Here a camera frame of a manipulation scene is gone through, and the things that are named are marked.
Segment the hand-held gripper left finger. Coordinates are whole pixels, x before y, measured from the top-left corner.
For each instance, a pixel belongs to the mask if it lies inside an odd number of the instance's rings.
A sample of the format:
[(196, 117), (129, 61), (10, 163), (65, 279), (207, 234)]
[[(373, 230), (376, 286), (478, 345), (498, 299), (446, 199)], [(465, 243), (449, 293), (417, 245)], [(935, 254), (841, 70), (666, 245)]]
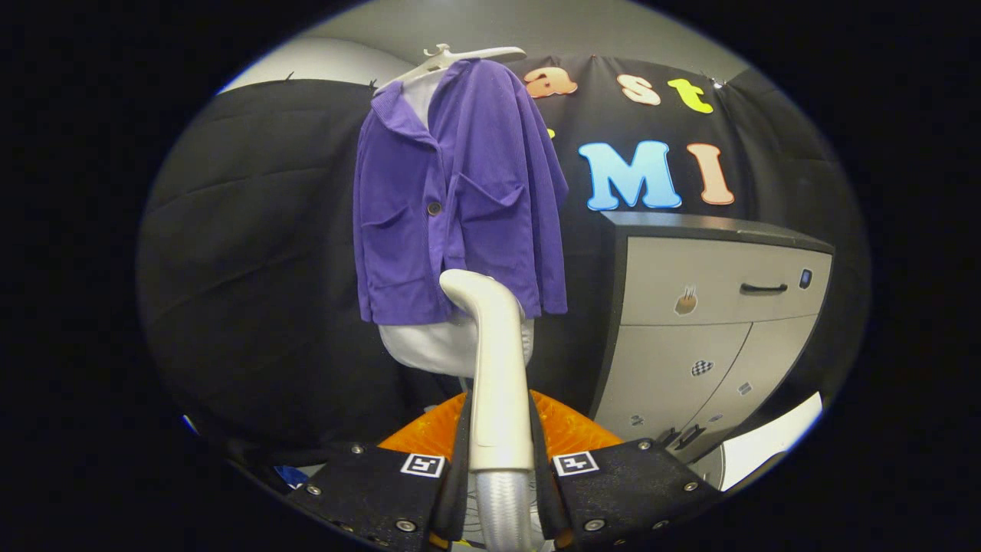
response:
[(288, 503), (371, 551), (448, 550), (467, 511), (470, 405), (459, 393), (379, 444), (347, 444)]

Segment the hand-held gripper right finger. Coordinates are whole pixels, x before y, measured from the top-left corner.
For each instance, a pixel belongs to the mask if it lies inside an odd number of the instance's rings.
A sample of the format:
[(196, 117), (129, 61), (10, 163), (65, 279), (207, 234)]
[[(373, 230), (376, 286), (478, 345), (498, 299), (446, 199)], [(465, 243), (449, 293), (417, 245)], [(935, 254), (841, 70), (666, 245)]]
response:
[(529, 392), (537, 513), (558, 551), (651, 551), (723, 494), (652, 438), (625, 441)]

